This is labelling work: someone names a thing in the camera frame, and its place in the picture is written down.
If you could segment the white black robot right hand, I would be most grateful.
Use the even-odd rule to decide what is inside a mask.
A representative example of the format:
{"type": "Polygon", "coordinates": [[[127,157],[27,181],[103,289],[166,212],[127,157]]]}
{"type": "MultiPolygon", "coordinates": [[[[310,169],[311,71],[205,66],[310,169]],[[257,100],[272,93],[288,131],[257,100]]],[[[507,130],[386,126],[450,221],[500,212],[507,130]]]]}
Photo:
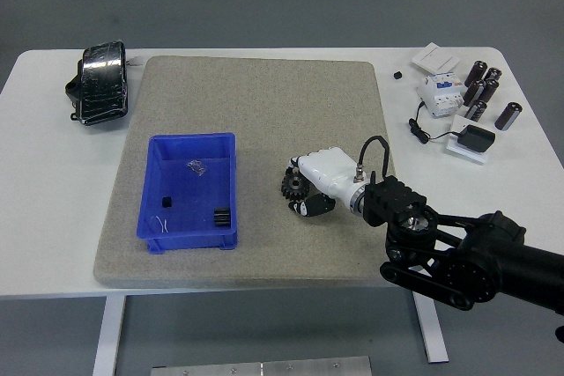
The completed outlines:
{"type": "Polygon", "coordinates": [[[337,202],[360,216],[367,176],[338,147],[311,152],[289,160],[281,193],[289,208],[303,217],[316,217],[335,208],[337,202]]]}

